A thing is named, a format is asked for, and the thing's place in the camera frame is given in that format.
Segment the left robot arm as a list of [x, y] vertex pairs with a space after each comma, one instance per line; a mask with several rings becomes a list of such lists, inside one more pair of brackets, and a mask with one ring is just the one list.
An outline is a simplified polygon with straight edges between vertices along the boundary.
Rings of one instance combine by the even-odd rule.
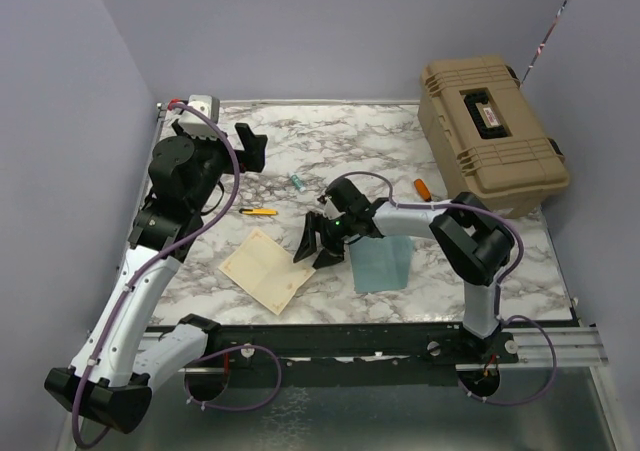
[[119, 278], [94, 330], [66, 367], [55, 367], [46, 391], [67, 411], [124, 434], [143, 420], [155, 390], [194, 360], [206, 366], [220, 356], [210, 333], [216, 323], [197, 316], [146, 353], [138, 347], [164, 289], [184, 263], [203, 209], [220, 178], [260, 173], [268, 138], [246, 123], [235, 130], [242, 147], [182, 130], [159, 141], [148, 167], [149, 194], [134, 218]]

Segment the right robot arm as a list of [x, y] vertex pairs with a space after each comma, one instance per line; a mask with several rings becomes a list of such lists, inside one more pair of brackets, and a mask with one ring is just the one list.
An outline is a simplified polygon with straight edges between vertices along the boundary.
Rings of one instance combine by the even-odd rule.
[[295, 263], [313, 256], [316, 270], [339, 264], [351, 238], [433, 239], [464, 285], [461, 354], [481, 362], [494, 352], [501, 284], [523, 254], [522, 239], [505, 218], [471, 192], [439, 202], [371, 201], [346, 177], [331, 183], [319, 201], [325, 209], [306, 213]]

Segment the cream letter paper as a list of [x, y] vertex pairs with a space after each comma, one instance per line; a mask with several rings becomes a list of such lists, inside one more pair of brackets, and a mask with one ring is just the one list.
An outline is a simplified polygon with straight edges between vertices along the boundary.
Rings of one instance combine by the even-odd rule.
[[219, 270], [274, 315], [280, 315], [297, 290], [316, 272], [259, 228], [219, 266]]

